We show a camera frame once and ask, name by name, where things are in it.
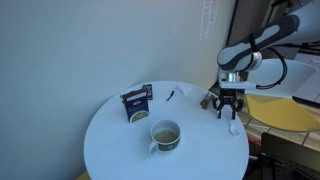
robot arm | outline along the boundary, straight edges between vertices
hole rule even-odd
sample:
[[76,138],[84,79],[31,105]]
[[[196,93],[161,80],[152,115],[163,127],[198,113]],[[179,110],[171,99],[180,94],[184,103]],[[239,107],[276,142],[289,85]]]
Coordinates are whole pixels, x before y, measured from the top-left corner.
[[213,108],[216,109],[218,118],[221,118],[223,106],[230,105],[232,119],[235,119],[235,113],[240,111],[243,105],[243,100],[236,97],[236,90],[257,87],[250,82],[238,82],[237,76],[239,72],[251,71],[260,66],[262,56],[259,51],[285,43],[302,44],[319,41],[319,16],[320,0],[314,0],[219,52],[217,61],[222,70],[222,73],[219,74],[220,94],[219,99],[212,99]]
[[268,24],[240,42],[223,48],[218,65],[226,72],[254,70],[261,64],[260,50],[284,43],[301,44],[320,40],[320,0]]

coffee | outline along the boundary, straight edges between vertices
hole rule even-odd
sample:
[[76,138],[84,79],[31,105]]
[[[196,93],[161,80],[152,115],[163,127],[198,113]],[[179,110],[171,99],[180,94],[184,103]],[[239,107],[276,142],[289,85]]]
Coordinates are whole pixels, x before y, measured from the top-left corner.
[[156,141],[161,142],[161,143],[170,143],[170,142],[175,141],[178,138],[178,136],[169,130],[162,130],[162,131],[157,132],[153,136],[153,138]]

small object on table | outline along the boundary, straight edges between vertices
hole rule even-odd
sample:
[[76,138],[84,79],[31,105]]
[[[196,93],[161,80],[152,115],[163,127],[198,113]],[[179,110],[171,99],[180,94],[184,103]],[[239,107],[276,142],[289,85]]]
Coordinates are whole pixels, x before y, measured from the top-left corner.
[[171,92],[170,96],[168,97],[168,99],[166,101],[169,101],[173,95],[174,95],[174,91]]
[[239,136],[240,132],[236,129],[236,126],[234,125],[235,120],[234,119],[230,119],[229,116],[226,114],[228,123],[229,123],[229,130],[230,133],[234,136]]
[[174,150],[180,142],[180,127],[171,120],[159,120],[150,128],[152,142],[149,145],[149,154],[155,151],[170,152]]
[[138,121],[149,115],[146,89],[131,91],[121,97],[130,123]]
[[208,92],[207,95],[204,97],[204,99],[200,103],[202,109],[208,108],[208,104],[212,98],[213,98],[213,95]]
[[142,86],[142,89],[144,89],[145,91],[147,91],[147,98],[148,98],[148,100],[152,100],[152,99],[153,99],[152,84],[145,84],[145,85]]

mug handle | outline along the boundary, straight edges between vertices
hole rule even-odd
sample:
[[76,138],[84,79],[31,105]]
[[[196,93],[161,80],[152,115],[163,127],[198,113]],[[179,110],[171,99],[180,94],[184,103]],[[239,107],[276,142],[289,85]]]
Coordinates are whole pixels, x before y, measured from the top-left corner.
[[149,145],[149,154],[152,155],[156,150],[158,150],[158,144],[152,141]]

floor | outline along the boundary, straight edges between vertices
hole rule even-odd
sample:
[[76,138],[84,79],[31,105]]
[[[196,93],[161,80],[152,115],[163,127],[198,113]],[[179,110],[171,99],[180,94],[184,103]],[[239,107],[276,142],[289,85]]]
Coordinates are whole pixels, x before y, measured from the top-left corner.
[[[214,94],[219,94],[217,86],[213,86],[210,89],[210,91],[213,92]],[[238,92],[237,96],[238,98],[243,98],[243,93]],[[320,122],[320,105],[319,104],[313,104],[313,103],[301,101],[301,100],[299,101],[297,100],[297,102],[301,107],[303,107],[306,111],[308,111],[312,116],[314,116]],[[238,116],[244,125],[250,119],[247,112],[248,112],[247,107],[244,104],[242,111],[238,113]],[[250,125],[247,126],[246,131],[249,137],[255,140],[260,140],[261,134],[263,132],[267,132],[268,129],[269,128],[266,125],[256,120],[252,120],[250,122]],[[284,139],[288,139],[290,141],[299,143],[299,144],[303,142],[303,139],[306,135],[306,133],[293,133],[293,132],[281,131],[277,129],[271,129],[269,133],[277,135]],[[320,151],[320,131],[311,132],[309,137],[305,141],[304,146]]]

